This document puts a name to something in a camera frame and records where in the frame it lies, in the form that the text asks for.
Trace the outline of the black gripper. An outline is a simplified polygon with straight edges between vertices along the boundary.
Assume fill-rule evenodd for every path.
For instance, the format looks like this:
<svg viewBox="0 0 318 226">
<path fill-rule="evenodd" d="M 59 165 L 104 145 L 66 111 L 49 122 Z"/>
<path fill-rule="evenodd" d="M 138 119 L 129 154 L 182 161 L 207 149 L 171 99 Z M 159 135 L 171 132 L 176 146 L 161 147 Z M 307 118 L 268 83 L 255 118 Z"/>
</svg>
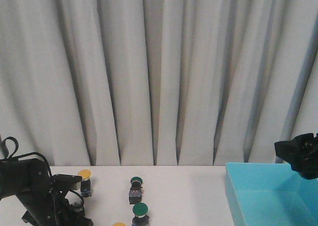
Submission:
<svg viewBox="0 0 318 226">
<path fill-rule="evenodd" d="M 276 156 L 290 164 L 293 171 L 307 180 L 318 177 L 318 136 L 301 134 L 289 141 L 274 143 Z"/>
<path fill-rule="evenodd" d="M 22 221 L 32 226 L 92 226 L 93 221 L 76 212 L 65 198 L 67 192 L 79 188 L 78 183 L 68 188 L 53 185 L 38 190 L 15 186 L 14 194 L 26 209 Z"/>
</svg>

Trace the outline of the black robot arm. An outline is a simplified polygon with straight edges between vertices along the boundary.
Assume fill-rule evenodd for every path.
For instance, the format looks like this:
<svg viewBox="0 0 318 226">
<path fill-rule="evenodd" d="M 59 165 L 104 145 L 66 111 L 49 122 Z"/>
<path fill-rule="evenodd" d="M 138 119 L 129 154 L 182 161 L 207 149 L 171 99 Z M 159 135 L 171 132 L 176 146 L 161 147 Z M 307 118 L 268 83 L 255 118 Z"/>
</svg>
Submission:
<svg viewBox="0 0 318 226">
<path fill-rule="evenodd" d="M 22 216 L 33 226 L 91 226 L 83 211 L 66 199 L 78 189 L 81 176 L 55 174 L 39 159 L 8 160 L 0 164 L 0 197 L 16 196 L 25 207 Z"/>
</svg>

